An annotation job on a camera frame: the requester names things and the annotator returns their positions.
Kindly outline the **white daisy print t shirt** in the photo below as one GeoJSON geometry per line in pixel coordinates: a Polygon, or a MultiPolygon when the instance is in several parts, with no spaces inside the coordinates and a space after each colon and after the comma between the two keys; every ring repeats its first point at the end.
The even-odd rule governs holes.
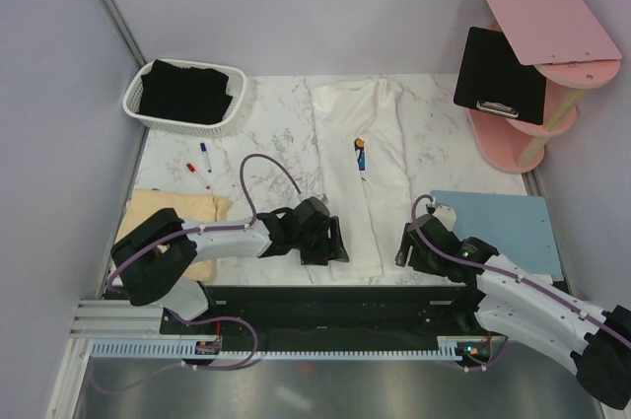
{"type": "Polygon", "coordinates": [[[312,90],[315,137],[328,207],[339,217],[347,263],[339,283],[395,268],[411,208],[410,181],[397,104],[399,84],[386,79],[342,82],[312,90]]]}

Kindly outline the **cream t shirt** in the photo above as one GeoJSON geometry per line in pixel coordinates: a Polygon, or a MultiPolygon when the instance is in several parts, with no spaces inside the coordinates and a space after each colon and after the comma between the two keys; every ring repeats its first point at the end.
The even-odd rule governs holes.
{"type": "Polygon", "coordinates": [[[125,214],[116,235],[119,242],[146,219],[164,208],[175,209],[182,219],[201,223],[223,222],[233,202],[214,194],[182,194],[153,189],[135,189],[126,203],[125,214]]]}

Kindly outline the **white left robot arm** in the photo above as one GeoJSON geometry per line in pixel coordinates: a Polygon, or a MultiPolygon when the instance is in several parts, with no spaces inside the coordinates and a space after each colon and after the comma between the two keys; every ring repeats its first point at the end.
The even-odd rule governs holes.
{"type": "Polygon", "coordinates": [[[169,207],[158,210],[117,242],[110,256],[115,269],[107,285],[118,279],[134,307],[158,305],[195,333],[216,322],[200,281],[184,276],[193,264],[225,257],[266,258],[295,250],[303,265],[347,262],[339,218],[316,197],[296,207],[257,213],[240,224],[185,221],[169,207]]]}

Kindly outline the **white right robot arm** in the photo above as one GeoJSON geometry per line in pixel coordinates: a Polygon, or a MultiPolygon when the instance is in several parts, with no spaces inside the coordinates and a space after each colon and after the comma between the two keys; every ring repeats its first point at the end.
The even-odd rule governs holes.
{"type": "Polygon", "coordinates": [[[458,331],[516,340],[564,367],[604,405],[629,405],[628,309],[607,311],[546,284],[483,240],[459,240],[431,213],[405,225],[395,262],[465,285],[451,311],[458,331]]]}

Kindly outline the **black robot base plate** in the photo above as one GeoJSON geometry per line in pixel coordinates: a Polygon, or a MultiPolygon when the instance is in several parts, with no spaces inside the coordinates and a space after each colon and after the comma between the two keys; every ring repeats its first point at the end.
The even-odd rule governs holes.
{"type": "Polygon", "coordinates": [[[234,346],[422,347],[441,337],[485,337],[481,295],[465,287],[230,287],[208,291],[202,323],[164,313],[163,334],[211,335],[234,346]]]}

